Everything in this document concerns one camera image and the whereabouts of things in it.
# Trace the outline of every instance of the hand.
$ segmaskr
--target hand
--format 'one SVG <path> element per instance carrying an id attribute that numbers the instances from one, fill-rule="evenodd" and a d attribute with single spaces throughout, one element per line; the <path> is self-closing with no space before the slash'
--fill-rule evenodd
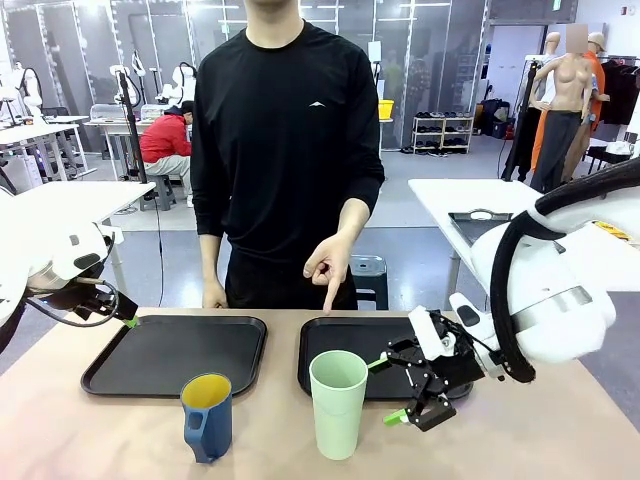
<path id="1" fill-rule="evenodd" d="M 205 280 L 202 308 L 229 308 L 227 304 L 227 294 L 217 279 Z"/>
<path id="2" fill-rule="evenodd" d="M 551 110 L 551 104 L 547 102 L 533 102 L 533 107 L 543 112 Z"/>
<path id="3" fill-rule="evenodd" d="M 347 278 L 347 268 L 353 242 L 346 235 L 336 233 L 324 240 L 311 254 L 304 266 L 304 277 L 314 285 L 326 285 L 324 313 L 330 313 L 340 285 Z"/>

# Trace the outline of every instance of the blue mug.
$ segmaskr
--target blue mug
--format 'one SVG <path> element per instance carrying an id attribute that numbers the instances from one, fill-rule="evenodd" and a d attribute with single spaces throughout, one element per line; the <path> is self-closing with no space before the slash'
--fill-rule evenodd
<path id="1" fill-rule="evenodd" d="M 231 445 L 231 382 L 207 373 L 187 383 L 180 394 L 184 408 L 184 440 L 197 463 L 211 463 Z"/>

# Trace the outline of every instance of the chair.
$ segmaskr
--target chair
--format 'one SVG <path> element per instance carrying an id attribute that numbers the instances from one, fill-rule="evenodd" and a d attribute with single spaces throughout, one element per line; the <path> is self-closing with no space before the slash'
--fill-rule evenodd
<path id="1" fill-rule="evenodd" d="M 152 194 L 158 202 L 160 210 L 166 212 L 171 210 L 172 204 L 178 203 L 173 193 L 169 175 L 147 175 L 147 180 L 156 184 Z M 153 198 L 151 200 L 145 200 L 144 197 L 140 198 L 140 211 L 144 212 L 147 208 L 156 208 L 156 201 Z"/>
<path id="2" fill-rule="evenodd" d="M 358 292 L 358 300 L 375 302 L 376 310 L 389 310 L 387 263 L 384 258 L 353 255 L 349 263 Z"/>

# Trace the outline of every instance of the black chair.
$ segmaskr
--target black chair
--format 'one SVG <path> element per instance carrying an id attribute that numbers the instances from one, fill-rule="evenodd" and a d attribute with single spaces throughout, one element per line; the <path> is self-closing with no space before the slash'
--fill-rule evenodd
<path id="1" fill-rule="evenodd" d="M 376 310 L 389 310 L 387 263 L 384 258 L 353 255 L 349 263 L 358 292 L 358 300 L 375 302 Z"/>

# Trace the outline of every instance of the black long-sleeve shirt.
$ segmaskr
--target black long-sleeve shirt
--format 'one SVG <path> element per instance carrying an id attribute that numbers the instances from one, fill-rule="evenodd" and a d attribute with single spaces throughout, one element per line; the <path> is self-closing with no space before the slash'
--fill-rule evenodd
<path id="1" fill-rule="evenodd" d="M 384 170 L 365 53 L 305 23 L 277 49 L 241 32 L 198 70 L 191 180 L 198 234 L 239 253 L 302 263 L 337 231 L 349 198 L 369 210 Z"/>

